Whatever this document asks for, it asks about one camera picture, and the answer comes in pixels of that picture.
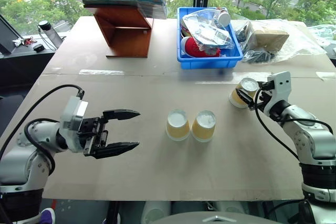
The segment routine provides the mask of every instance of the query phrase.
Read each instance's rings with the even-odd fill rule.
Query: cable
[[[297,199],[297,200],[292,200],[292,201],[287,201],[287,202],[281,203],[281,204],[273,207],[271,210],[266,211],[264,218],[269,219],[269,215],[280,207],[283,207],[283,206],[288,205],[288,204],[299,203],[301,201],[303,201],[303,199]]]
[[[17,130],[20,128],[20,126],[23,124],[23,122],[27,119],[27,117],[29,116],[29,114],[34,110],[34,108],[36,108],[37,105],[39,105],[41,103],[41,101],[43,101],[46,97],[48,97],[50,94],[54,93],[55,91],[62,89],[62,88],[67,88],[67,87],[71,87],[71,88],[76,88],[78,89],[78,93],[77,96],[79,96],[80,98],[82,98],[82,96],[84,95],[84,91],[81,87],[74,85],[74,84],[64,84],[64,85],[60,85],[58,87],[55,87],[54,89],[50,90],[49,92],[47,92],[44,96],[42,96],[40,99],[38,99],[33,106],[30,107],[30,109],[26,112],[26,114],[24,114],[24,116],[21,118],[21,120],[18,122],[18,124],[15,126],[15,128],[12,130],[12,132],[10,133],[10,135],[8,136],[8,138],[6,139],[6,141],[4,142],[3,146],[1,147],[0,150],[0,161],[5,153],[6,147],[8,146],[10,140],[12,139],[12,137],[14,136],[14,134],[17,132]],[[11,221],[9,220],[8,215],[6,214],[5,210],[4,210],[4,204],[3,204],[3,200],[0,200],[0,215],[2,216],[3,220],[6,221],[6,224],[11,224]]]
[[[327,127],[328,130],[330,131],[330,133],[333,134],[331,126],[328,123],[325,123],[325,122],[322,122],[322,121],[319,121],[319,120],[305,119],[305,118],[292,118],[292,119],[282,120],[282,121],[279,121],[279,122],[281,122],[282,124],[284,124],[284,123],[293,122],[293,121],[319,123],[319,124],[322,124],[325,127]]]
[[[265,123],[261,120],[260,118],[260,115],[259,115],[259,111],[258,111],[258,97],[259,97],[259,94],[261,92],[261,88],[257,91],[256,93],[256,97],[255,97],[255,100],[254,100],[254,108],[255,108],[255,111],[256,111],[256,116],[259,120],[259,122],[261,123],[261,125],[264,127],[264,129],[268,132],[268,134],[270,134],[279,144],[281,144],[284,148],[286,148],[297,160],[299,160],[299,157],[298,155],[293,152],[286,144],[284,144],[284,142],[282,142],[279,138],[277,138],[273,133],[272,131],[269,130],[269,128],[265,125]]]
[[[37,143],[33,137],[30,135],[28,128],[29,126],[31,126],[33,123],[36,122],[41,122],[41,121],[47,121],[47,122],[53,122],[53,123],[57,123],[58,121],[53,120],[53,119],[48,119],[48,118],[38,118],[38,119],[34,119],[32,121],[30,121],[29,123],[26,124],[25,128],[24,128],[24,133],[26,138],[30,141],[31,144],[33,144],[39,151],[41,151],[49,160],[51,163],[51,168],[49,171],[49,176],[54,172],[55,170],[55,160],[52,157],[52,155],[48,152],[47,149],[43,148],[39,143]]]
[[[41,34],[41,30],[40,30],[40,28],[37,26],[37,31],[38,31],[38,34],[40,35],[40,37],[41,37],[41,39],[43,40],[43,42],[49,47],[49,49],[51,50],[51,51],[56,51],[56,48],[52,45],[52,44],[50,44],[43,36],[42,36],[42,34]]]

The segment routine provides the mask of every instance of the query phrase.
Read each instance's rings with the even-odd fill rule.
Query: blue plastic basket
[[[235,43],[233,49],[222,49],[222,54],[226,57],[206,57],[206,58],[191,58],[186,54],[182,54],[181,51],[181,29],[180,20],[184,15],[196,12],[206,8],[199,7],[180,7],[177,10],[177,60],[181,63],[182,69],[194,69],[194,68],[234,68],[238,61],[243,58],[243,54],[239,47],[234,30],[231,23],[226,27],[226,30],[230,33],[232,40]]]

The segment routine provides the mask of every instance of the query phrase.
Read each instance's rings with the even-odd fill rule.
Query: red object
[[[207,55],[205,51],[200,51],[198,45],[195,42],[195,39],[192,37],[184,37],[181,41],[181,48],[186,54],[197,58],[219,57],[221,55],[220,49],[217,49],[215,55]]]
[[[53,200],[52,200],[52,203],[51,203],[51,208],[52,208],[53,210],[56,209],[56,204],[57,204],[57,200],[56,200],[56,199],[53,199]]]

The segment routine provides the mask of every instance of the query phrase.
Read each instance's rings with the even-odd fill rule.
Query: shoe
[[[220,49],[217,49],[215,55],[208,55],[205,53],[205,51],[200,51],[198,45],[196,44],[196,41],[193,37],[184,37],[181,40],[181,49],[182,51],[191,56],[191,57],[219,57],[221,55]]]
[[[55,212],[52,208],[46,208],[41,212],[39,224],[55,224]]]

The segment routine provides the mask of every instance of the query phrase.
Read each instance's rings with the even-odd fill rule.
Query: white bottle cap
[[[222,26],[226,27],[228,26],[228,24],[230,24],[230,21],[231,21],[230,14],[226,10],[221,11],[221,13],[218,16],[218,22]]]

